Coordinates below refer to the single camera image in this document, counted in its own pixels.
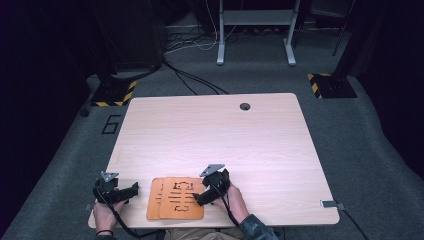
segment metal bracket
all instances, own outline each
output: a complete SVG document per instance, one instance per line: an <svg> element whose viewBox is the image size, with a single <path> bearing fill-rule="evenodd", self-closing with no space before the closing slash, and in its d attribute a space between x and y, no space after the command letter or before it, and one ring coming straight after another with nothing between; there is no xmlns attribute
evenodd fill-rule
<svg viewBox="0 0 424 240"><path fill-rule="evenodd" d="M116 178L119 173L106 173L101 171L100 175L102 176L103 180L105 180L105 182L110 182L112 179Z"/></svg>
<svg viewBox="0 0 424 240"><path fill-rule="evenodd" d="M336 201L322 201L321 200L321 206L323 206L324 208L335 207L339 211L346 210L346 207L343 203L338 203Z"/></svg>
<svg viewBox="0 0 424 240"><path fill-rule="evenodd" d="M91 204L87 204L85 205L84 210L91 212L93 210L93 206L91 206Z"/></svg>
<svg viewBox="0 0 424 240"><path fill-rule="evenodd" d="M223 167L225 167L225 164L209 164L209 166L200 174L200 177L209 176Z"/></svg>

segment speaker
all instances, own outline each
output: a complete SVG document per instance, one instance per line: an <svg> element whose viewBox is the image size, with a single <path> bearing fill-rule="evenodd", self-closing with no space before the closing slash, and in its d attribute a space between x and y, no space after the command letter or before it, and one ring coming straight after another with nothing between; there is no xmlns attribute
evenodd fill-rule
<svg viewBox="0 0 424 240"><path fill-rule="evenodd" d="M117 72L157 69L167 39L150 0L91 0Z"/></svg>

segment orange cutting board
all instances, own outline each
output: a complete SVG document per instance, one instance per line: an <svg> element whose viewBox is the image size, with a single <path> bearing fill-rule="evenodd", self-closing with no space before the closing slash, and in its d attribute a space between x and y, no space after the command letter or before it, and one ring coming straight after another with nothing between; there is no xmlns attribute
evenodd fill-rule
<svg viewBox="0 0 424 240"><path fill-rule="evenodd" d="M199 206L193 193L205 190L201 178L155 178L150 191L147 218L154 219L202 219L204 207Z"/></svg>

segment hand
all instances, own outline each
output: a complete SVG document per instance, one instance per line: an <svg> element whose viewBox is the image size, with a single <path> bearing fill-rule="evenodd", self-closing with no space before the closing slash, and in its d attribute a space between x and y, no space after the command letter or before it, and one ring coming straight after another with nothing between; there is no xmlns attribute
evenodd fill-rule
<svg viewBox="0 0 424 240"><path fill-rule="evenodd" d="M246 203L244 202L240 189L234 186L233 183L230 184L224 199L228 199L227 204L230 208L230 211L233 213L234 218L239 224L250 215L249 211L247 211ZM218 198L212 203L213 205L219 206L222 210L224 210L224 212L227 213L227 209L225 208L222 199Z"/></svg>
<svg viewBox="0 0 424 240"><path fill-rule="evenodd" d="M116 212L120 213L122 206L124 206L125 201L115 203L113 208ZM109 230L113 232L116 224L116 218L113 215L112 211L105 204L96 202L94 205L94 219L96 221L96 231ZM111 235L109 232L101 232L99 235Z"/></svg>

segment table top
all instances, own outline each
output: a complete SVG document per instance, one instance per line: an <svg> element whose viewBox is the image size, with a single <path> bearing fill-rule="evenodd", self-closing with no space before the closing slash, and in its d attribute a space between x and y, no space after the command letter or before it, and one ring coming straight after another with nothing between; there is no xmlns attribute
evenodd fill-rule
<svg viewBox="0 0 424 240"><path fill-rule="evenodd" d="M268 226L339 221L335 208L321 206L333 198L291 93L134 98L106 171L119 173L120 189L140 185L121 213L130 228L233 227L212 205L201 220L146 218L154 178L199 177L218 163Z"/></svg>

